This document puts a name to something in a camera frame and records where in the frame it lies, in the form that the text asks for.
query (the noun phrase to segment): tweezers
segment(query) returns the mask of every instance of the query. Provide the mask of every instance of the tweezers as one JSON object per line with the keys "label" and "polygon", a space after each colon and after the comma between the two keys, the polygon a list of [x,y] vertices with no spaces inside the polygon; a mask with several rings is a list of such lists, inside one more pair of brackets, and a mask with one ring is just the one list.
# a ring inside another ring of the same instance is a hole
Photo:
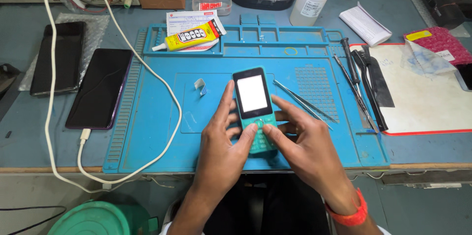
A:
{"label": "tweezers", "polygon": [[310,102],[306,101],[304,98],[302,98],[301,96],[293,93],[290,89],[286,88],[284,85],[282,85],[279,81],[275,80],[274,79],[274,84],[276,84],[278,87],[282,88],[286,93],[288,93],[293,99],[295,99],[298,104],[300,104],[305,110],[307,110],[308,112],[310,112],[313,116],[315,116],[318,120],[326,123],[322,118],[320,118],[316,112],[312,111],[311,108],[319,111],[321,114],[323,114],[325,117],[329,118],[330,120],[332,120],[333,122],[337,123],[331,116],[329,116],[328,114],[322,112],[319,108],[317,108],[315,105],[311,104]]}

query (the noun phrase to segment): right hand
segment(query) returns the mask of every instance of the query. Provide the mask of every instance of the right hand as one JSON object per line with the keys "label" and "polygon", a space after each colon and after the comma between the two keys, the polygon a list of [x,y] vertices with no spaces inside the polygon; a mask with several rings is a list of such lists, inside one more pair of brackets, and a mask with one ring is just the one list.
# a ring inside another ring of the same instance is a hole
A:
{"label": "right hand", "polygon": [[[278,96],[273,95],[272,101],[281,109],[275,112],[276,120],[288,122],[278,128],[266,124],[264,133],[298,177],[323,196],[335,213],[345,216],[356,213],[353,201],[359,205],[359,198],[339,160],[327,125]],[[289,138],[286,133],[296,136]]]}

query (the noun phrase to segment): green bucket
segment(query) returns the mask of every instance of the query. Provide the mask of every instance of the green bucket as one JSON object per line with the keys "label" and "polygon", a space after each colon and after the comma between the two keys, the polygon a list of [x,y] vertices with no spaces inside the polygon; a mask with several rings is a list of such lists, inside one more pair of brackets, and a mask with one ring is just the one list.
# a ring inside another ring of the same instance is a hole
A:
{"label": "green bucket", "polygon": [[140,205],[86,202],[67,212],[48,235],[147,235],[157,230],[157,219]]}

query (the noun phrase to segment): hand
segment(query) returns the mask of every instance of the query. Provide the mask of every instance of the hand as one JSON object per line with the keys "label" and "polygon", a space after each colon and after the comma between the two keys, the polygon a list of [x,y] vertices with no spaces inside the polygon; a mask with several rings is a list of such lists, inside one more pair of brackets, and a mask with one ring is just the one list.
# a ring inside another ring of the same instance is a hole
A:
{"label": "hand", "polygon": [[[288,123],[278,128],[266,124],[264,133],[298,177],[323,196],[334,212],[346,216],[356,213],[352,201],[359,205],[359,199],[339,160],[327,125],[278,96],[273,95],[272,101],[281,109],[275,112],[276,120]],[[289,138],[285,133],[296,136]]]}
{"label": "hand", "polygon": [[[200,157],[193,182],[195,189],[202,190],[216,203],[215,206],[238,181],[257,132],[254,123],[243,131],[240,127],[227,130],[231,123],[239,119],[237,113],[229,114],[236,109],[236,102],[232,99],[233,89],[234,81],[230,80],[218,109],[202,132]],[[241,131],[239,141],[233,145],[231,138]]]}

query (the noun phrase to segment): table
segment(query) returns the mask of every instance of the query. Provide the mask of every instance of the table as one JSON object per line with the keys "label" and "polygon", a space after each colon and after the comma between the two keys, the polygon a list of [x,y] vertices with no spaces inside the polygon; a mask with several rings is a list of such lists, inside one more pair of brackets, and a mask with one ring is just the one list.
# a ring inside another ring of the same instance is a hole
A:
{"label": "table", "polygon": [[[363,41],[338,18],[341,11],[352,8],[360,1],[373,17],[393,33],[387,43],[403,41],[403,33],[422,29],[425,23],[410,0],[328,0],[316,26],[342,29],[350,43]],[[191,10],[191,0],[186,0]],[[51,7],[54,17],[60,12],[70,13],[62,4]],[[289,26],[292,8],[283,11],[246,9],[233,4],[232,12],[222,16],[223,24],[238,24],[242,13],[274,14],[277,24]],[[150,23],[164,23],[165,13],[172,10],[143,10],[139,7],[115,7],[113,12],[123,32],[133,44],[139,27]],[[26,71],[37,54],[44,27],[49,23],[43,4],[6,4],[0,6],[0,61]],[[470,24],[466,29],[472,33]],[[461,38],[469,50],[472,38]],[[106,30],[102,48],[127,48],[112,21]],[[50,134],[59,172],[78,172],[76,157],[80,130],[64,127],[75,95],[58,95],[54,99]],[[44,136],[48,99],[31,97],[28,92],[9,91],[0,101],[0,111],[9,108],[0,122],[0,173],[51,172],[49,154]],[[8,139],[4,135],[12,131]],[[83,152],[87,171],[100,172],[107,151],[111,130],[96,130],[91,134]],[[391,159],[386,167],[346,168],[352,172],[372,170],[422,171],[427,169],[472,169],[472,133],[438,134],[391,137],[382,135]]]}

